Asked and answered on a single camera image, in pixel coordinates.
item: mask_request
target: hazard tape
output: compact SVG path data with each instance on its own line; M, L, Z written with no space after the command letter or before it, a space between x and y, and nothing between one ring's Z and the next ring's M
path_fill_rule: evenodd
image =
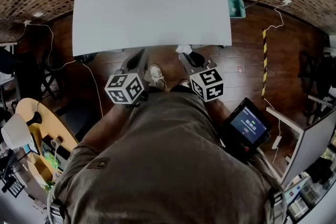
M262 31L262 38L264 41L264 78L263 78L263 85L262 85L262 92L261 98L264 99L265 88L266 88L266 80L267 80L267 44L266 44L266 30L263 29Z

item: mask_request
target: white cube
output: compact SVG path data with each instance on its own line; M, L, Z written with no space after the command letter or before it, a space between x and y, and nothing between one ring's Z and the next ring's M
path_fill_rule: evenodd
M224 93L224 81L215 67L190 76L193 91L204 102L219 98Z
M111 75L105 90L115 104L133 104L144 91L137 73Z

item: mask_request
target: white table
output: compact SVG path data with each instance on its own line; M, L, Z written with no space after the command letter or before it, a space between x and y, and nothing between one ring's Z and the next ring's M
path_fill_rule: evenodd
M325 103L311 96L309 98L322 104ZM336 109L306 128L302 128L269 106L266 111L299 134L291 160L280 180L281 185L286 188L294 177L305 171L326 151L336 124Z
M156 45L231 46L227 0L75 0L73 55Z

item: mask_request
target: white cable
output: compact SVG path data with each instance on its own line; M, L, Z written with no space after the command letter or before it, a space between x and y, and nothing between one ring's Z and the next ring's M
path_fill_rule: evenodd
M26 29L27 29L27 25L25 25L25 30L23 30L23 32L22 32L22 34L21 34L21 36L20 36L20 37L17 39L17 41L19 41L19 40L20 40L20 38L22 38L22 37L23 37L23 34L25 33Z
M275 155L274 155L274 158L273 158L273 161L272 161L272 163L274 163L275 159L277 158L277 153L278 153L278 150L279 150L279 147L277 147L277 151L275 151Z
M271 105L270 102L267 101L266 98L264 98L264 100L265 100L265 101L266 101L266 102L267 102L267 103L274 109L274 107ZM278 124L279 134L278 134L278 136L280 136L280 135L281 135L280 120L278 119L278 121L279 121L279 124ZM275 159L276 159L276 157L277 157L278 150L279 150L279 147L277 147L277 151L275 152L275 156L274 156L274 159L273 159L272 163L274 163L274 161L275 161Z
M38 25L38 24L28 24L28 25L36 25L36 26L46 26L49 28L50 32L51 32L51 48L50 48L50 52L48 54L48 65L49 65L49 68L52 70L52 71L57 71L57 70L61 70L64 66L66 66L67 64L69 63L72 63L72 62L75 62L74 61L71 61L71 62L67 62L65 63L61 68L56 68L56 69L52 69L51 66L50 66L50 54L51 54L51 51L52 51L52 43L54 41L54 33L53 31L51 30L51 28L49 27L49 25Z
M282 15L281 15L281 13L277 10L277 8L279 8L279 7L283 7L283 6L287 6L287 5L288 5L288 4L283 4L283 5L277 6L277 7L274 9L277 13L279 13L280 18L281 18L281 21L282 21L282 24L281 24L281 25L278 25L278 26L270 25L270 26L266 29L266 31L267 31L269 28L271 28L271 27L278 28L278 27L280 27L280 26L284 26L284 21L283 21L283 19L282 19Z
M50 49L50 52L49 52L49 55L48 55L48 64L49 64L49 68L50 68L52 71L61 70L64 66L68 65L69 63L72 63L72 62L75 62L75 61L76 61L76 60L74 60L74 61L71 61L71 62L67 62L67 63L65 63L61 68L52 69L51 66L50 66L50 54L51 54L51 51L52 51L52 43L53 43L53 41L54 41L54 33L53 33L53 31L51 30L51 28L49 27L49 25L37 25L37 24L28 24L28 25L46 26L46 27L49 28L49 30L50 30L50 32L51 32L51 49ZM101 112L101 116L103 117L103 116L104 116L104 115L103 115L103 109L102 109L102 107L101 107L100 95L99 95L99 91L98 91L98 86L97 86L96 80L95 80L95 78L94 78L94 75L93 75L91 69L90 69L88 66L86 66L84 63L83 63L83 66L85 66L87 69L90 70L91 75L92 75L92 77L93 77L93 80L95 81L96 88L97 88L97 94L98 94L98 98L99 98L100 112Z
M90 72L91 72L91 75L92 75L92 77L93 77L93 80L95 81L96 88L97 88L97 94L98 94L98 98L99 98L99 104L100 104L100 112L101 112L101 117L104 117L104 114L103 114L103 109L102 109L102 107L101 107L101 101L100 101L100 95L99 95L99 91L98 91L98 86L97 86L96 80L95 80L95 78L94 78L94 75L93 75L93 73L92 73L91 69L90 69L90 68L89 68L87 65L85 65L85 64L83 63L83 66L85 66L87 69L89 69L89 70L90 70Z

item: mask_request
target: teal container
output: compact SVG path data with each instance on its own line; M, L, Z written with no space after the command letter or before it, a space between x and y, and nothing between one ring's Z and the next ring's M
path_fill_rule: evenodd
M244 2L242 0L227 0L230 18L242 19L246 17Z

